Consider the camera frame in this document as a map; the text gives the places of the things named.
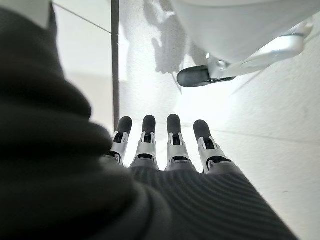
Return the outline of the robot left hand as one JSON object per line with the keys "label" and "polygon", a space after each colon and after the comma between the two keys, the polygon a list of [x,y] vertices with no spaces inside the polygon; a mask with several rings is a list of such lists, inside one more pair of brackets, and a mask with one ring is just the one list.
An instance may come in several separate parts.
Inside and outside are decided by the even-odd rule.
{"label": "robot left hand", "polygon": [[204,172],[167,119],[172,155],[158,169],[155,119],[143,122],[130,167],[120,155],[132,120],[115,136],[66,81],[49,0],[0,3],[0,237],[3,240],[294,240],[296,236],[215,143],[193,129]]}

